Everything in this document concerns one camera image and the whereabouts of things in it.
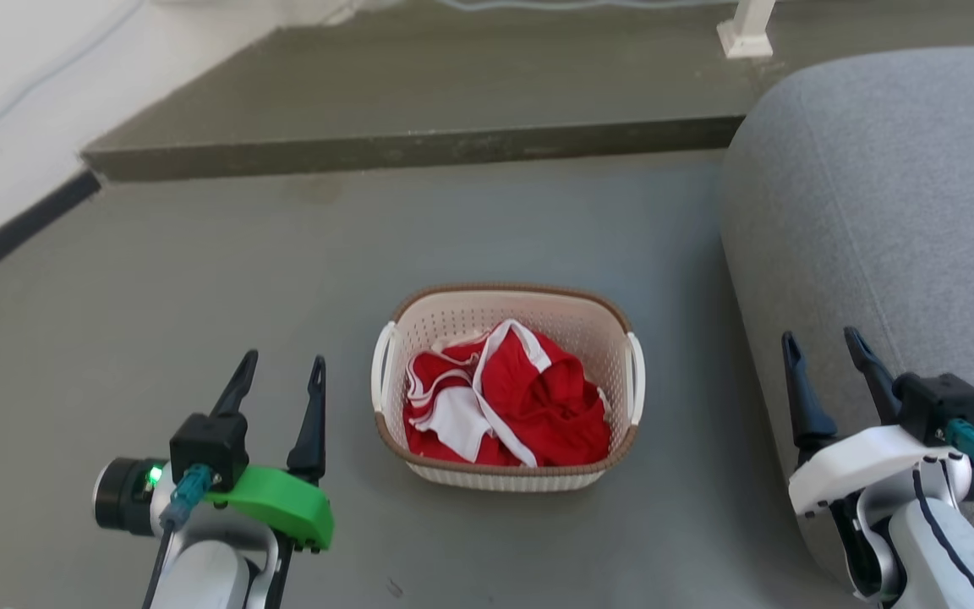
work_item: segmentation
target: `beige plastic basket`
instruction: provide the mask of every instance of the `beige plastic basket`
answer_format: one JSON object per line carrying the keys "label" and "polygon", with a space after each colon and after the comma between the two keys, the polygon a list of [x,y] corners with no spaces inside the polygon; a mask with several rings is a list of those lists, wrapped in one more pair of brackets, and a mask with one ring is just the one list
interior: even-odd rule
{"label": "beige plastic basket", "polygon": [[[371,366],[371,401],[382,441],[414,473],[440,485],[510,492],[571,491],[591,485],[630,451],[645,402],[645,358],[626,316],[607,300],[572,289],[524,284],[463,284],[425,289],[382,328]],[[584,363],[610,405],[610,453],[577,467],[495,467],[447,462],[408,451],[403,408],[409,359],[440,338],[487,332],[518,320],[551,337]]]}

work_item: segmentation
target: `clothes in basket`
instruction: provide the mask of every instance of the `clothes in basket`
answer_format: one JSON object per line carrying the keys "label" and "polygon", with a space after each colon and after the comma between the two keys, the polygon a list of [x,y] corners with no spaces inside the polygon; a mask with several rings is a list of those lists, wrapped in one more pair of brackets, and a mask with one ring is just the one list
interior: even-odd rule
{"label": "clothes in basket", "polygon": [[408,364],[409,451],[479,465],[588,465],[606,458],[602,391],[576,356],[505,320]]}

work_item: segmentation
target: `brown basket rim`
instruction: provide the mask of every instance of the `brown basket rim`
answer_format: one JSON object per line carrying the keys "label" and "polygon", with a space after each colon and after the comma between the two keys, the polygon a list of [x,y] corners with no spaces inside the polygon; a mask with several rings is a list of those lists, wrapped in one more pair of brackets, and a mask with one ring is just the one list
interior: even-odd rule
{"label": "brown basket rim", "polygon": [[[617,304],[614,304],[614,302],[599,296],[599,294],[585,292],[585,290],[581,289],[558,288],[557,286],[533,283],[457,283],[430,286],[429,288],[420,289],[418,292],[411,294],[411,296],[406,298],[405,301],[403,301],[393,313],[394,322],[399,322],[401,317],[405,315],[405,312],[411,307],[411,305],[414,304],[414,302],[428,296],[433,296],[433,294],[443,294],[447,292],[527,292],[534,294],[554,294],[554,296],[583,298],[584,300],[591,300],[592,302],[595,302],[595,304],[600,305],[600,307],[606,308],[611,315],[618,320],[619,325],[622,326],[623,332],[626,332],[627,334],[632,332],[632,329],[630,328],[630,320],[627,319],[626,313],[623,313],[622,309],[619,309]],[[390,433],[389,425],[386,424],[386,416],[380,412],[375,412],[375,427],[378,428],[378,435],[381,436],[382,442],[386,444],[386,446],[389,447],[394,454],[405,460],[407,463],[421,467],[443,469],[445,471],[456,471],[459,474],[511,475],[512,477],[518,478],[549,478],[557,477],[557,475],[598,474],[600,471],[606,471],[611,467],[618,465],[618,463],[626,457],[627,453],[630,452],[630,448],[633,447],[634,440],[637,439],[637,425],[630,425],[630,427],[627,428],[626,435],[619,443],[619,446],[616,447],[614,451],[611,451],[610,454],[607,455],[607,458],[598,460],[598,462],[588,465],[567,467],[501,467],[494,465],[475,465],[472,463],[456,463],[452,462],[451,460],[425,458],[424,456],[414,454],[413,452],[409,451],[408,448],[402,447],[401,444],[397,443]]]}
{"label": "brown basket rim", "polygon": [[443,294],[447,292],[526,292],[533,294],[553,294],[553,296],[568,296],[571,298],[591,300],[592,302],[595,302],[595,304],[600,305],[600,307],[607,309],[611,315],[618,320],[619,325],[622,326],[623,332],[626,332],[627,334],[629,334],[629,332],[633,332],[632,328],[630,328],[630,320],[627,319],[626,313],[623,313],[622,309],[619,309],[617,304],[614,304],[614,302],[611,302],[603,296],[599,296],[599,294],[585,292],[583,289],[558,288],[558,286],[534,283],[455,283],[430,286],[429,288],[423,288],[406,298],[405,301],[403,301],[401,305],[397,307],[397,310],[394,311],[394,322],[399,322],[401,317],[405,315],[405,312],[411,307],[411,305],[416,304],[416,301],[428,296],[434,296],[434,294]]}

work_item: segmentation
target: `gray sofa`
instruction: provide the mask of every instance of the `gray sofa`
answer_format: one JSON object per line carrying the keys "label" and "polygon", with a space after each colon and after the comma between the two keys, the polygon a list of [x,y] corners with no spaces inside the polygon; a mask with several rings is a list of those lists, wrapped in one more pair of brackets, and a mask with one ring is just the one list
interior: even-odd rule
{"label": "gray sofa", "polygon": [[[720,215],[785,479],[797,456],[785,329],[842,436],[878,424],[845,325],[862,329],[894,375],[953,371],[974,385],[974,47],[793,74],[731,143]],[[974,523],[974,504],[962,508]],[[831,518],[800,527],[849,585]]]}

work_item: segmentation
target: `basket handle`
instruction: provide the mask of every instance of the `basket handle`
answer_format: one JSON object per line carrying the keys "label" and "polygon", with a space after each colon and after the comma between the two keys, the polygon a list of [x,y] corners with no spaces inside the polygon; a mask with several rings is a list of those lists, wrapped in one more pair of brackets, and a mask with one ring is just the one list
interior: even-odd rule
{"label": "basket handle", "polygon": [[375,412],[382,412],[382,362],[390,352],[390,343],[393,342],[393,335],[396,332],[396,322],[386,324],[382,328],[382,334],[378,335],[378,343],[375,344],[375,358],[370,363],[370,403],[375,406]]}
{"label": "basket handle", "polygon": [[630,339],[630,361],[633,362],[633,412],[630,413],[630,425],[637,425],[641,423],[641,413],[645,410],[645,352],[641,350],[641,342],[633,332],[627,332],[626,336]]}

